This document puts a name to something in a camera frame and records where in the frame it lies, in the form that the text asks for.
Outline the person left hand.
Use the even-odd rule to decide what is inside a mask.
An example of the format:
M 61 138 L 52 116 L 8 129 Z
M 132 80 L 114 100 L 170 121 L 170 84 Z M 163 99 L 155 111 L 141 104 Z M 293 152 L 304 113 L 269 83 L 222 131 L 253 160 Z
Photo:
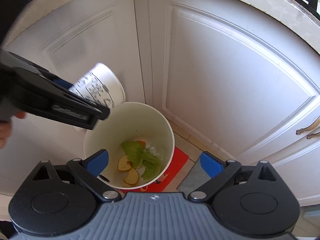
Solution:
M 18 112 L 17 114 L 14 115 L 14 117 L 18 119 L 24 119 L 26 116 L 25 112 Z M 8 138 L 12 134 L 12 122 L 1 122 L 0 125 L 0 148 L 4 148 Z

